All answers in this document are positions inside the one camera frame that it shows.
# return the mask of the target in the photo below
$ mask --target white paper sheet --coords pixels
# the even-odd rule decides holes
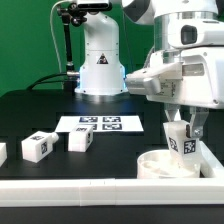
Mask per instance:
[[[139,116],[62,116],[55,132],[71,132],[78,124],[93,125],[94,132],[142,132]]]

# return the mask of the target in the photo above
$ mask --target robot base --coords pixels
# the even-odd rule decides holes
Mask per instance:
[[[86,100],[94,103],[113,102],[128,99],[130,97],[129,92],[122,92],[116,95],[89,95],[85,93],[75,92],[77,99]]]

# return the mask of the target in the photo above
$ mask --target table surface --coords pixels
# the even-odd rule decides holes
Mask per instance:
[[[61,116],[111,115],[138,115],[144,132],[94,132],[85,153],[68,152],[68,133],[60,133],[53,152],[39,163],[22,158],[21,141],[36,131],[53,132]],[[183,107],[181,115],[189,119],[188,108]],[[0,142],[6,142],[8,155],[0,168],[0,179],[136,178],[140,154],[167,148],[163,130],[166,121],[163,104],[149,102],[145,96],[94,103],[61,90],[9,92],[0,98]],[[221,162],[223,130],[224,111],[210,110],[202,140]],[[30,223],[30,219],[32,223],[221,223],[223,209],[224,205],[170,205],[0,208],[0,212],[8,224],[16,217],[23,223]]]

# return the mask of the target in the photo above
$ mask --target warning label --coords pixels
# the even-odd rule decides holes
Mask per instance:
[[[100,59],[97,61],[97,64],[108,64],[108,61],[104,54],[100,56]]]

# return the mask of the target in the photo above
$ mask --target metal bracket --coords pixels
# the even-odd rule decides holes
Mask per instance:
[[[186,127],[188,138],[201,138],[203,136],[203,125],[208,117],[209,110],[201,107],[190,107],[191,121]]]

